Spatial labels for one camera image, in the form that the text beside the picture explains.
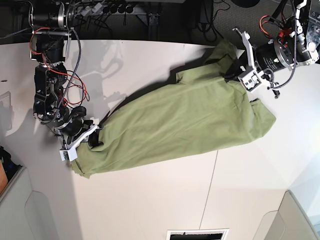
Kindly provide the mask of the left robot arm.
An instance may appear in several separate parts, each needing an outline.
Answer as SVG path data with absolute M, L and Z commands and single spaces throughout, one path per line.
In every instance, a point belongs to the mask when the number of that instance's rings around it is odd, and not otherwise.
M 292 0 L 291 15 L 284 16 L 287 1 L 280 1 L 271 15 L 263 15 L 258 26 L 268 43 L 255 47 L 250 34 L 233 28 L 245 47 L 224 75 L 224 80 L 240 82 L 244 89 L 253 92 L 260 86 L 272 90 L 274 97 L 293 78 L 280 84 L 275 72 L 288 69 L 294 74 L 301 66 L 320 62 L 320 2 L 318 0 Z

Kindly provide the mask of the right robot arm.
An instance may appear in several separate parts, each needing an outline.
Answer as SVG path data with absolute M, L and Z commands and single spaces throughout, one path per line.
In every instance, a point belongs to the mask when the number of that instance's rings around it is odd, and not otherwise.
M 79 13 L 80 8 L 70 0 L 35 0 L 28 13 L 32 28 L 30 58 L 38 63 L 34 72 L 33 114 L 41 125 L 61 138 L 64 150 L 75 141 L 84 141 L 82 134 L 94 124 L 85 119 L 87 110 L 82 100 L 70 103 L 67 99 L 73 81 L 80 80 L 80 51 L 73 70 L 64 66 L 72 36 L 80 41 L 74 28 L 74 18 Z

